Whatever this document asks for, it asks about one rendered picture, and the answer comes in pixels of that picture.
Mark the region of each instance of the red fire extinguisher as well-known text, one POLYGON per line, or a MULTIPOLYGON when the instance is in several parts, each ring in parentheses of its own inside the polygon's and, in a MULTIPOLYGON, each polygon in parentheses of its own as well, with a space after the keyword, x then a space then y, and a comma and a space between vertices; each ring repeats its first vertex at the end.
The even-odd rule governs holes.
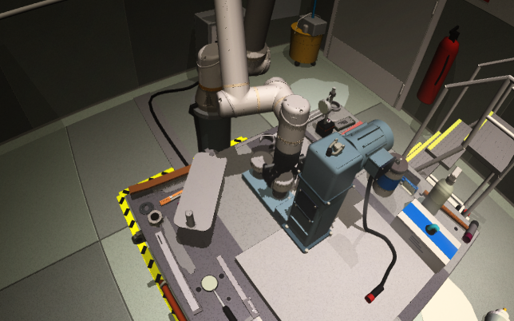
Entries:
POLYGON ((425 79, 417 91, 417 99, 430 105, 436 99, 439 89, 445 81, 446 75, 452 67, 453 61, 459 52, 459 26, 450 30, 449 37, 445 37, 437 47, 435 56, 430 63, 429 71, 426 72, 425 79))

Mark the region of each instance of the gray door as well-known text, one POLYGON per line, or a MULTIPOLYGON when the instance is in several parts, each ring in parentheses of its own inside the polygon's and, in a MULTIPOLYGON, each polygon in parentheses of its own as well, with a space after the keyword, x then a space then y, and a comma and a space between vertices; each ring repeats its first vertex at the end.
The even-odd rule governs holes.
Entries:
POLYGON ((402 86, 417 72, 415 62, 423 58, 436 2, 336 1, 327 57, 394 105, 402 86))

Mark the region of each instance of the floor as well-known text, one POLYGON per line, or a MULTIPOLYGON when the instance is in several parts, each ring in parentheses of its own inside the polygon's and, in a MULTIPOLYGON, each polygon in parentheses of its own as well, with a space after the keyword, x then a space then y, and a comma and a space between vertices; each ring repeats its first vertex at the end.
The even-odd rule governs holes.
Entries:
MULTIPOLYGON (((387 106, 322 53, 315 67, 295 67, 288 51, 289 46, 272 48, 270 70, 252 77, 251 85, 282 77, 312 109, 335 87, 336 101, 361 121, 388 123, 393 149, 406 148, 419 128, 416 121, 387 106)), ((6 205, 0 216, 0 319, 173 320, 130 240, 116 195, 171 167, 132 99, 195 81, 195 70, 170 77, 0 145, 0 203, 6 205)), ((164 121, 173 124, 192 154, 196 136, 187 107, 193 94, 160 97, 169 101, 161 111, 164 121)), ((272 113, 240 117, 232 121, 232 136, 252 137, 277 124, 272 113)), ((463 161, 457 165, 463 174, 455 194, 466 200, 482 179, 463 161)), ((441 179, 448 173, 440 167, 434 175, 441 179)), ((514 276, 508 272, 514 247, 507 246, 514 243, 514 208, 494 191, 472 219, 480 222, 480 238, 450 276, 454 287, 447 288, 460 289, 483 320, 497 308, 514 311, 514 276)), ((426 321, 434 313, 454 320, 433 302, 417 321, 424 313, 426 321)))

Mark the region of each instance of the black handle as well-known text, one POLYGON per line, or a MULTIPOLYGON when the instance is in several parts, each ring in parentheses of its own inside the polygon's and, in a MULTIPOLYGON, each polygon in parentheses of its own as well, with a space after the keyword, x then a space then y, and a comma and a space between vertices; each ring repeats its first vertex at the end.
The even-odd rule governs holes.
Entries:
POLYGON ((223 312, 225 312, 228 321, 237 321, 235 315, 232 313, 232 310, 227 305, 223 307, 223 312))

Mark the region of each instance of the black cable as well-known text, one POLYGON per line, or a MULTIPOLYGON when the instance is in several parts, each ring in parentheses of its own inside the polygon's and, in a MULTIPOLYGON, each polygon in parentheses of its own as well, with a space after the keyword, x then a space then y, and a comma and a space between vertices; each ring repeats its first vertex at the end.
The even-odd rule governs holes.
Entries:
POLYGON ((163 126, 160 124, 160 121, 159 119, 157 119, 157 115, 156 113, 153 111, 153 105, 152 105, 152 101, 153 101, 153 98, 157 97, 157 96, 160 96, 162 94, 165 94, 165 93, 177 93, 179 91, 185 91, 185 90, 190 90, 191 88, 194 88, 198 85, 198 81, 195 82, 194 84, 188 86, 188 87, 184 87, 184 88, 177 88, 177 89, 169 89, 169 90, 163 90, 163 91, 160 91, 159 93, 154 93, 151 97, 150 97, 150 101, 148 102, 148 104, 150 105, 150 113, 152 113, 152 116, 153 116, 153 119, 156 121, 157 123, 157 126, 159 126, 159 129, 160 131, 163 133, 164 137, 166 137, 166 140, 168 141, 168 143, 173 147, 173 150, 175 150, 175 153, 179 156, 180 160, 184 163, 185 166, 188 166, 189 163, 186 161, 186 159, 182 156, 182 154, 179 152, 179 149, 175 146, 175 144, 173 144, 173 141, 172 139, 168 136, 168 134, 166 133, 166 131, 164 130, 163 126))
POLYGON ((396 251, 394 250, 393 244, 387 237, 383 236, 379 232, 376 232, 376 231, 368 228, 368 224, 366 222, 366 217, 368 214, 368 205, 370 202, 370 193, 371 193, 371 184, 372 183, 373 183, 373 177, 370 176, 370 178, 368 179, 368 185, 366 186, 366 194, 364 195, 364 207, 362 209, 362 226, 364 227, 364 230, 366 232, 368 232, 369 234, 373 234, 374 236, 380 237, 381 239, 383 239, 387 243, 387 245, 389 245, 389 248, 391 249, 391 252, 393 253, 393 259, 391 260, 391 263, 387 267, 387 270, 385 270, 385 274, 384 274, 384 277, 382 278, 382 281, 378 285, 378 287, 381 287, 383 290, 384 284, 386 284, 387 277, 389 276, 389 273, 391 272, 394 264, 396 263, 396 251))

